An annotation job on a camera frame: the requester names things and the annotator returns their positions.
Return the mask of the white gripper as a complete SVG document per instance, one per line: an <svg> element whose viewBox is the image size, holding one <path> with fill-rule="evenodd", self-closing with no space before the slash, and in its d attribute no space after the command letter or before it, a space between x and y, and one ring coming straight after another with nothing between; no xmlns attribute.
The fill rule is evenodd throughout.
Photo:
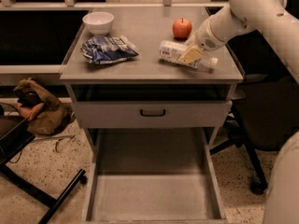
<svg viewBox="0 0 299 224"><path fill-rule="evenodd" d="M223 41L219 40L213 34L210 19L207 19L200 25L197 31L192 33L185 41L185 45L189 47L180 55L178 60L181 63L193 63L204 56L203 49L201 47L198 45L192 45L194 40L203 49L208 51L219 49L225 45Z"/></svg>

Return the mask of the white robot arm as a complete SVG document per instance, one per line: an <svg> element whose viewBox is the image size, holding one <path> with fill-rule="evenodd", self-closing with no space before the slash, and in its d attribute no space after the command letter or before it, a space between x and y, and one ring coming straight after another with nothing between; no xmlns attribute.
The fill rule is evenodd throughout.
<svg viewBox="0 0 299 224"><path fill-rule="evenodd" d="M257 30L295 81L299 82L299 20L286 11L286 0L229 0L187 39L203 49L219 49L231 38ZM206 43L211 40L212 47ZM299 224L299 132L277 155L267 191L263 224Z"/></svg>

